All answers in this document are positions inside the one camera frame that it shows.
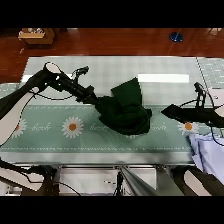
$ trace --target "white flower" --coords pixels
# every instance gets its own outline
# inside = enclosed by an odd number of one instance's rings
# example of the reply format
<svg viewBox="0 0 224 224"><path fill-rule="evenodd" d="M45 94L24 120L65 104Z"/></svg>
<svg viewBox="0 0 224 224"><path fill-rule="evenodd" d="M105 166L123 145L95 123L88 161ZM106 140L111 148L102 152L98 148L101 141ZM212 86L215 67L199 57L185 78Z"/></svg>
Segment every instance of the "white flower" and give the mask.
<svg viewBox="0 0 224 224"><path fill-rule="evenodd" d="M69 117L63 122L62 131L66 135L66 138L75 138L82 134L81 130L83 130L83 126L83 122L78 117Z"/></svg>
<svg viewBox="0 0 224 224"><path fill-rule="evenodd" d="M198 124L196 123L185 123L185 124L182 124L182 123L179 123L177 125L178 127L178 130L179 131L182 131L182 135L189 135L191 133L198 133Z"/></svg>
<svg viewBox="0 0 224 224"><path fill-rule="evenodd" d="M19 124L16 126L16 129L12 133L12 138L17 138L18 136L23 134L23 131L26 130L26 121L25 119L20 120Z"/></svg>
<svg viewBox="0 0 224 224"><path fill-rule="evenodd" d="M126 138L130 138L130 139L133 139L133 138L136 138L138 135L126 135Z"/></svg>

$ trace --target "blue round object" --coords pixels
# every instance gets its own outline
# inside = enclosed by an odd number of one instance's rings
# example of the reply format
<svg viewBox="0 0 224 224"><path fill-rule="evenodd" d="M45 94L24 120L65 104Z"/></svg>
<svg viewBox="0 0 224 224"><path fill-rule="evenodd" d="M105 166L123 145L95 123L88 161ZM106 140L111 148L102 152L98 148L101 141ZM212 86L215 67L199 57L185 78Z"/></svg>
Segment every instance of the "blue round object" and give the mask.
<svg viewBox="0 0 224 224"><path fill-rule="evenodd" d="M169 35L170 40L172 40L173 42L182 42L184 37L181 33L178 32L173 32Z"/></svg>

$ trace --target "reddish brown floor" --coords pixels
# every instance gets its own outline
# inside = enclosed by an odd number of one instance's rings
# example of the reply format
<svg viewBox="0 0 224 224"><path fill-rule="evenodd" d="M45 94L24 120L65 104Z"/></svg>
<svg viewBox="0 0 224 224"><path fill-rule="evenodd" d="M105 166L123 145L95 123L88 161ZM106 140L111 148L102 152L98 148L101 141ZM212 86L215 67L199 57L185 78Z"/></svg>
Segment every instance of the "reddish brown floor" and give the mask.
<svg viewBox="0 0 224 224"><path fill-rule="evenodd" d="M0 38L0 83L18 82L31 56L161 55L224 57L221 28L78 28L63 31L49 47L28 47L17 37ZM169 34L180 31L184 41Z"/></svg>

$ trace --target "table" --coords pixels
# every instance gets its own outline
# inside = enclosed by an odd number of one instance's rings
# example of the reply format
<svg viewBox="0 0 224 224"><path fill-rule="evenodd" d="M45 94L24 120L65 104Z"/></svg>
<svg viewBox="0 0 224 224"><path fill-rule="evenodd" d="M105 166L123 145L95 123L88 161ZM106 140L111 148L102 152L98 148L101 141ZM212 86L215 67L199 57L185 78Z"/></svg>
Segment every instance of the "table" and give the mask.
<svg viewBox="0 0 224 224"><path fill-rule="evenodd" d="M200 71L200 60L195 57L157 56L31 57L19 87L42 69L46 62L57 64L69 76L75 69L89 66L89 72L80 77L79 83L84 87L94 86L97 96L111 95L110 89L138 74L187 74L189 82L140 83L144 107L151 108L153 116L149 133L139 136L124 136L107 128L98 120L99 113L93 106L80 104L74 97L50 101L37 96L28 103L22 114L21 125L25 130L1 147L0 156L3 160L17 163L192 163L191 147L182 130L179 130L179 122L160 112L171 103L180 105L195 99L195 82L206 86ZM69 93L59 93L51 87L42 94L52 98L69 96ZM69 125L73 117L78 117L79 122L84 124L82 134L66 138L62 129ZM195 125L201 134L210 130L203 124Z"/></svg>

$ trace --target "folded fabric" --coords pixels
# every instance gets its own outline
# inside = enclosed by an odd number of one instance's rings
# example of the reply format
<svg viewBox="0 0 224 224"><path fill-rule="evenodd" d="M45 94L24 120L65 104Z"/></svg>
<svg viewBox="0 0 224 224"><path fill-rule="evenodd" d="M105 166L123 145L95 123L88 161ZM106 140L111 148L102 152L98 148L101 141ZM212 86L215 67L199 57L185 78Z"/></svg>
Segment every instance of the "folded fabric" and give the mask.
<svg viewBox="0 0 224 224"><path fill-rule="evenodd" d="M99 120L123 135L139 135L150 129L152 111L142 106L141 88L138 79L113 88L113 97L99 97L95 108L101 114Z"/></svg>
<svg viewBox="0 0 224 224"><path fill-rule="evenodd" d="M224 138L216 134L214 137L216 141L224 144ZM224 184L224 147L213 140L211 133L208 135L190 134L189 139L194 150L192 158L198 169L213 174Z"/></svg>

